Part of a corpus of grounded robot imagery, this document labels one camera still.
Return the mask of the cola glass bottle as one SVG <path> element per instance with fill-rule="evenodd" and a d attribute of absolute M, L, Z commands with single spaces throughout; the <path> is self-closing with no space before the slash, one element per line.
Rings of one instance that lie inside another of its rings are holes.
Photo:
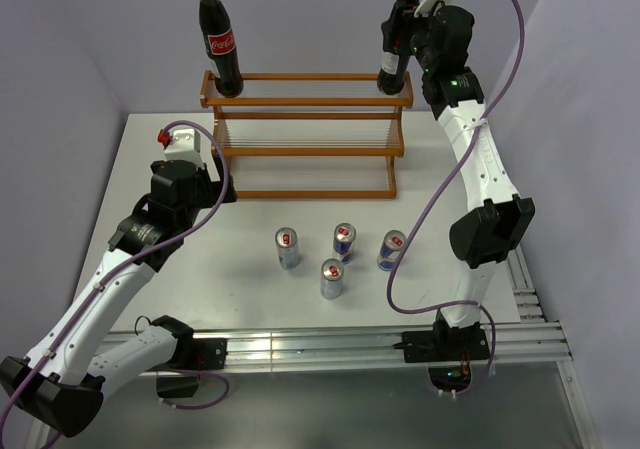
<path fill-rule="evenodd" d="M 390 16 L 381 24 L 383 53 L 377 77 L 378 89 L 386 95 L 402 91 L 411 56 L 410 24 L 419 0 L 396 0 Z"/>
<path fill-rule="evenodd" d="M 198 19 L 217 91 L 227 98 L 239 96 L 244 81 L 230 17 L 222 0 L 199 0 Z"/>

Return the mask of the blue energy can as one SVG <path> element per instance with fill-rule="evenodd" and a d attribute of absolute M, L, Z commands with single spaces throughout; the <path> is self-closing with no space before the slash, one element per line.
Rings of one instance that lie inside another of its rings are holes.
<path fill-rule="evenodd" d="M 384 271 L 391 271 L 400 251 L 406 243 L 406 235 L 399 230 L 388 231 L 381 243 L 377 265 Z"/>

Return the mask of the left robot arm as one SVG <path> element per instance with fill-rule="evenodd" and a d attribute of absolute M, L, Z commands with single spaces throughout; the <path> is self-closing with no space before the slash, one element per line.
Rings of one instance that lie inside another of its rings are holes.
<path fill-rule="evenodd" d="M 150 369 L 195 370 L 194 331 L 170 316 L 103 354 L 97 349 L 133 297 L 160 271 L 187 235 L 236 201 L 226 160 L 215 157 L 212 181 L 203 163 L 176 159 L 151 165 L 151 190 L 117 227 L 80 296 L 24 357 L 1 363 L 1 385 L 15 406 L 64 437 L 84 431 L 103 402 Z"/>

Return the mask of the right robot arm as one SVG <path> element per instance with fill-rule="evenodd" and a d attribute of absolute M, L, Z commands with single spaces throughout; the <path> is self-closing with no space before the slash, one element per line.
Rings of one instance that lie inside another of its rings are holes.
<path fill-rule="evenodd" d="M 467 65 L 475 23 L 463 8 L 436 3 L 419 14 L 399 7 L 384 38 L 401 56 L 416 58 L 422 91 L 456 157 L 467 212 L 449 230 L 461 268 L 453 299 L 436 311 L 429 331 L 402 335 L 407 362 L 487 360 L 491 338 L 481 327 L 483 302 L 497 267 L 515 249 L 535 214 L 532 199 L 519 195 L 506 173 L 487 121 L 488 110 L 477 76 Z"/>

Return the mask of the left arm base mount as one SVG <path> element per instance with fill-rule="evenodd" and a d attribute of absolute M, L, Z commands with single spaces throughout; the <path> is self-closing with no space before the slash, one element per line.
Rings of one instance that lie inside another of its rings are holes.
<path fill-rule="evenodd" d="M 217 371 L 222 370 L 227 355 L 228 340 L 224 338 L 195 339 L 189 353 L 182 359 L 171 360 L 157 366 L 161 372 L 169 369 L 192 371 Z M 203 377 L 200 375 L 182 375 L 171 373 L 170 375 L 156 377 L 156 394 L 163 399 L 188 399 L 192 398 Z"/>

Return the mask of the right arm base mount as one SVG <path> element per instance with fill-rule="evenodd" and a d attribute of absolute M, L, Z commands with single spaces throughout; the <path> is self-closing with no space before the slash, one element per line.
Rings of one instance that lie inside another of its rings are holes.
<path fill-rule="evenodd" d="M 482 329 L 471 329 L 470 336 L 447 340 L 435 329 L 405 331 L 393 345 L 406 364 L 428 365 L 430 383 L 439 395 L 456 396 L 473 382 L 471 363 L 487 361 L 489 343 Z"/>

